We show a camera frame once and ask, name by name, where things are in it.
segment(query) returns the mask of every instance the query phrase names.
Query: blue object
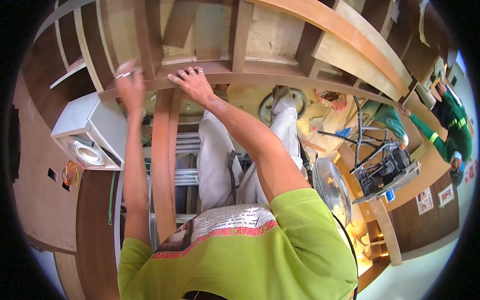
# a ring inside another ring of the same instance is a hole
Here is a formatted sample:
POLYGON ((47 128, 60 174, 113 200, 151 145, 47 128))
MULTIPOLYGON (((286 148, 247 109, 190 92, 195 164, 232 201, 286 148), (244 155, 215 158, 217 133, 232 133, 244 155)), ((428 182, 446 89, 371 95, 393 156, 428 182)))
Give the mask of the blue object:
POLYGON ((393 193, 393 190, 388 190, 385 193, 385 196, 387 198, 387 202, 391 202, 391 201, 395 200, 395 194, 393 193))

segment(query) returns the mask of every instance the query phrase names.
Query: electrical wire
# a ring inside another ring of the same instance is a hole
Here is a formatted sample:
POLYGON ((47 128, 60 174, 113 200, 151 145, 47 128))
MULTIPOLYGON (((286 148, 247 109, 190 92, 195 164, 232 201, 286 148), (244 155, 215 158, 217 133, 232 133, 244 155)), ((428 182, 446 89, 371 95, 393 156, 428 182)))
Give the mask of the electrical wire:
MULTIPOLYGON (((357 279, 358 279, 358 277, 359 277, 359 264, 358 264, 358 262, 357 262, 357 256, 355 255, 355 248, 353 248, 352 241, 350 240, 350 237, 348 236, 347 230, 346 230, 345 227, 343 226, 342 222, 340 222, 340 220, 339 220, 333 213, 332 213, 332 216, 333 216, 333 218, 335 218, 335 220, 337 221, 337 223, 340 225, 340 227, 342 228, 343 232, 345 233, 345 236, 347 237, 348 244, 350 245, 350 250, 352 251, 353 258, 355 259, 355 266, 357 267, 357 279)), ((352 300, 356 300, 356 299, 357 299, 358 291, 359 291, 359 286, 358 286, 358 284, 357 284, 357 286, 356 286, 355 289, 353 290, 353 298, 352 298, 352 300)))
POLYGON ((69 161, 65 169, 62 170, 63 183, 65 185, 71 186, 75 178, 77 179, 75 185, 78 185, 80 182, 80 173, 78 169, 81 170, 82 176, 84 174, 85 166, 81 162, 69 161))

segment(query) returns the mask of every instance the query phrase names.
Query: hand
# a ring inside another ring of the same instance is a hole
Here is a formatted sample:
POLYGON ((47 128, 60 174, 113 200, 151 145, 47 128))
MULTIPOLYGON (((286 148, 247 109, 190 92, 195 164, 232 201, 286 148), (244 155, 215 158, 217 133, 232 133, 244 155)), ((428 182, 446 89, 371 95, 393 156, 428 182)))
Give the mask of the hand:
POLYGON ((142 70, 132 72, 134 60, 129 60, 118 67, 115 73, 115 87, 120 99, 130 114, 142 111, 145 97, 144 74, 142 70))
POLYGON ((178 84, 182 90, 192 97, 192 100, 205 107, 213 90, 205 77, 201 67, 188 67, 185 70, 177 70, 177 76, 169 74, 168 79, 178 84))
POLYGON ((460 158, 454 158, 452 160, 451 170, 460 169, 462 167, 462 160, 460 158))
POLYGON ((437 83, 437 85, 435 86, 435 89, 437 90, 440 96, 443 96, 447 91, 445 84, 441 80, 437 83))
POLYGON ((408 109, 406 109, 405 107, 400 107, 400 112, 402 113, 402 115, 406 116, 406 117, 410 117, 410 115, 412 114, 412 112, 408 109))

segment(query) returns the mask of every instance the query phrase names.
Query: green jacket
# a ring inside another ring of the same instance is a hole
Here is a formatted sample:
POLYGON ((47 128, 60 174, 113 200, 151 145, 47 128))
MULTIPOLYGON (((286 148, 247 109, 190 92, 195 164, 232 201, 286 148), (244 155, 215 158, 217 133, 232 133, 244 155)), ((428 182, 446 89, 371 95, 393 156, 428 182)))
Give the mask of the green jacket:
POLYGON ((472 138, 468 131, 467 115, 463 107, 449 95, 448 92, 442 95, 442 101, 450 108, 447 116, 448 136, 446 141, 442 141, 438 134, 434 132, 427 124, 420 120, 414 114, 410 115, 410 119, 420 129, 420 131, 430 140, 430 142, 437 148, 440 156, 450 163, 452 155, 458 151, 462 155, 462 160, 466 163, 472 154, 472 138))

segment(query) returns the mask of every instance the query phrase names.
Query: white pants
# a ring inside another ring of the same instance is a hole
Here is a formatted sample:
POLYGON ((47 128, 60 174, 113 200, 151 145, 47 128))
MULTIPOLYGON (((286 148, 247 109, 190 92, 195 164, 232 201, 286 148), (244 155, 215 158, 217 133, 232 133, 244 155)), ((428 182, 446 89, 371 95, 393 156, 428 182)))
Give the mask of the white pants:
MULTIPOLYGON (((271 117, 270 130, 280 138, 290 157, 300 169, 302 159, 297 139, 297 110, 288 87, 275 87, 271 117)), ((228 158, 234 147, 228 131, 219 119, 206 110, 200 121, 198 133, 201 147, 197 169, 202 211, 234 205, 228 170, 228 158)), ((252 163, 243 175, 240 163, 235 159, 232 170, 237 187, 235 192, 238 204, 268 203, 258 180, 255 163, 252 163)))

